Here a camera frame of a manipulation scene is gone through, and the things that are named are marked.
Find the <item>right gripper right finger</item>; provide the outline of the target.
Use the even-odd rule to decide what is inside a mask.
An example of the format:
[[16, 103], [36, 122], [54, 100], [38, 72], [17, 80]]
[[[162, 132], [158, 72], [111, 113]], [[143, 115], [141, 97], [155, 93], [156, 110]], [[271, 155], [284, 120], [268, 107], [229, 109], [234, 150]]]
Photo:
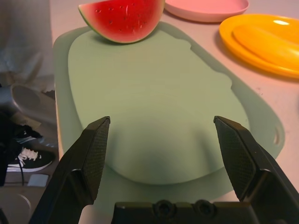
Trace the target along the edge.
[[297, 224], [299, 193], [275, 159], [248, 129], [214, 118], [225, 170], [240, 202], [247, 202], [261, 224]]

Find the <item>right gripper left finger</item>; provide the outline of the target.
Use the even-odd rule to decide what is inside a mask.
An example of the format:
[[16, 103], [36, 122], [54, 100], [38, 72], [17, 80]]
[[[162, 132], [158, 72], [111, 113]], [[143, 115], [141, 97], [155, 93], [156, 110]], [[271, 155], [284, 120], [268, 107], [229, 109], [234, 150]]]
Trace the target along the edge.
[[64, 153], [29, 223], [77, 224], [97, 198], [105, 165], [110, 117], [90, 123]]

